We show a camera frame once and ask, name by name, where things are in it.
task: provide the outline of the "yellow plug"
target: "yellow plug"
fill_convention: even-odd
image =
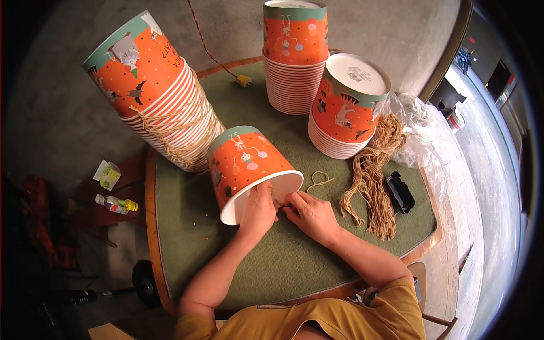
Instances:
[[[240,84],[240,86],[243,88],[247,87],[248,85],[253,85],[253,83],[251,82],[251,78],[244,75],[239,75],[236,78],[236,82]]]

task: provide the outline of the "plastic bottle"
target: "plastic bottle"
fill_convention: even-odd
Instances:
[[[98,194],[96,195],[95,202],[105,206],[109,211],[123,215],[128,214],[128,211],[138,210],[138,204],[136,202],[131,200],[120,200],[115,196],[106,197]]]

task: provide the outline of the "green table surface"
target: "green table surface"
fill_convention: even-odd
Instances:
[[[253,86],[241,88],[224,71],[200,80],[219,119],[226,128],[257,127],[304,174],[302,190],[312,184],[315,171],[334,177],[334,181],[312,188],[310,194],[332,202],[342,227],[399,257],[432,235],[436,219],[419,169],[404,168],[393,161],[382,167],[384,175],[398,171],[416,202],[408,215],[395,216],[396,236],[382,242],[366,231],[367,205],[359,195],[353,196],[352,204],[366,223],[357,228],[350,215],[343,218],[338,202],[351,186],[353,160],[332,159],[320,153],[307,134],[308,115],[282,114],[270,105],[262,63],[232,71],[251,77]],[[162,266],[170,297],[177,301],[191,278],[228,243],[238,227],[220,222],[208,173],[184,172],[162,156],[158,156],[156,171],[156,218]],[[340,257],[306,236],[280,212],[279,221],[236,270],[220,308],[272,304],[323,292],[355,279],[358,275]]]

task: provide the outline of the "person's left hand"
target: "person's left hand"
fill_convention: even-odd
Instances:
[[[277,208],[272,199],[272,183],[264,181],[249,190],[238,232],[245,232],[261,239],[277,221]]]

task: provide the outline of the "plastic bag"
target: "plastic bag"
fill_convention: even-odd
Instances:
[[[427,181],[435,198],[441,202],[446,196],[447,174],[442,157],[422,135],[438,122],[418,97],[391,93],[382,114],[394,114],[404,124],[407,142],[401,150],[395,150],[391,159],[407,168],[424,168]]]

